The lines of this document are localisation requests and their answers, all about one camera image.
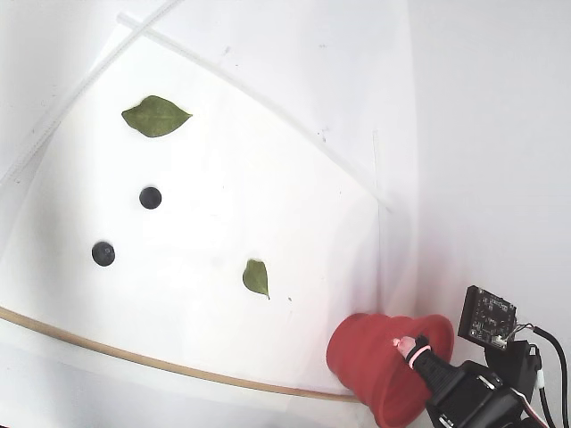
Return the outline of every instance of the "white surface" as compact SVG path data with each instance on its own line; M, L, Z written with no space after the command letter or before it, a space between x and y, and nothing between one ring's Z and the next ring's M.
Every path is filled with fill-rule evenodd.
M150 94L194 116L147 139L120 113ZM162 190L157 210L140 206L146 185ZM108 268L91 259L99 240L117 253ZM56 132L0 265L2 303L144 355L340 391L325 350L345 317L376 307L377 240L377 202L330 160L141 40ZM266 262L271 300L242 285L249 258Z
M512 301L519 319L555 334L571 355L571 4L411 2L410 21L418 312L457 325L466 288L477 284ZM541 346L557 423L555 351L521 337ZM457 340L456 362L481 355Z

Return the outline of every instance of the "red plastic cup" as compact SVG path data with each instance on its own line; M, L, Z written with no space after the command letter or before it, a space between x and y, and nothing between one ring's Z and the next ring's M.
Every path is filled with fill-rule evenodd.
M451 322L441 315L421 318L354 314L335 330L327 365L341 383L366 404L379 426L401 428L422 413L430 391L393 346L394 338L423 334L433 352L450 361Z

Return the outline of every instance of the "black cable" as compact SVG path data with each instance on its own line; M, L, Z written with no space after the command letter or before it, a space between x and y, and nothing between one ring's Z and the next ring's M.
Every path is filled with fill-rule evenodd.
M527 323L527 324L516 324L516 327L512 330L512 332L510 334L508 334L508 337L506 337L506 341L508 341L509 339L511 339L513 336L516 335L516 333L521 332L522 330L525 330L526 328L529 328L530 330L534 329L534 325L531 323Z
M539 398L542 401L543 415L545 416L545 421L550 428L556 428L553 418L551 417L550 407L547 404L547 397L545 396L545 388L539 389Z
M551 343L559 356L559 363L561 363L561 415L563 416L563 426L569 428L569 418L567 415L567 361L565 360L565 352L563 348L561 348L559 341L542 328L534 327L534 333Z

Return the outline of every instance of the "wooden stick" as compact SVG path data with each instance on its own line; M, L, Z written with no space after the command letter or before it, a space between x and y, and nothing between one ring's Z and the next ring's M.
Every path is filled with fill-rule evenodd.
M205 372L197 368L181 366L178 364L173 364L168 361L163 361L161 359L146 357L145 355L136 354L134 352L129 352L128 350L120 350L119 348L114 348L104 343L99 343L86 339L85 337L78 336L74 333L67 332L61 328L54 327L46 323L37 321L36 319L23 316L17 312L13 312L9 309L0 306L0 318L8 321L9 323L19 325L21 327L27 328L36 333L43 334L48 337L57 339L58 341L66 342L71 345L79 346L80 348L86 350L92 350L93 352L98 352L100 354L108 355L110 357L124 359L125 361L130 361L131 363L140 364L141 366L147 366L152 368L158 368L159 370L165 370L167 372L176 373L183 376L194 377L196 379L203 379L204 381L211 381L217 383L224 383L226 385L237 386L240 388L249 388L252 390L274 392L276 394L285 395L295 395L299 397L307 397L310 399L329 399L333 401L347 401L347 402L359 402L357 398L352 395L341 395L341 394L331 394L327 392L301 390L297 388L289 388L287 386L271 385L268 383L260 383L247 381L245 379L240 379L237 377L225 376L223 374L216 374L212 372Z

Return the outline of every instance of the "cable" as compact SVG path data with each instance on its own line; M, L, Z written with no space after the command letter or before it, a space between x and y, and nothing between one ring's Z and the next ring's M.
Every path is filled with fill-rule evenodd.
M521 332L522 330L529 328L530 330L534 329L534 325L531 323L527 323L527 324L517 324L516 327L513 329L513 331L508 334L508 337L506 337L506 342L511 339L513 336L516 335L516 333Z
M537 412L532 408L532 406L529 404L529 401L527 401L527 398L525 397L524 394L522 394L521 392L511 388L512 391L514 391L519 398L521 398L522 402L524 403L524 409L525 412L532 417L533 419L535 419L535 421L537 421L537 423L539 425L541 425L543 428L551 428L549 425L547 425L547 422L545 422L541 416L539 416L537 414Z
M563 417L563 426L569 428L569 418L567 411L567 362L565 360L565 352L561 347L559 341L550 333L546 332L540 327L534 327L533 331L538 336L548 341L553 345L557 355L559 356L559 363L561 363L561 415Z
M547 404L547 397L545 396L545 388L539 389L539 397L540 400L542 401L543 414L545 415L547 424L550 426L550 428L556 428L555 423L553 422L553 418L551 417L550 407Z

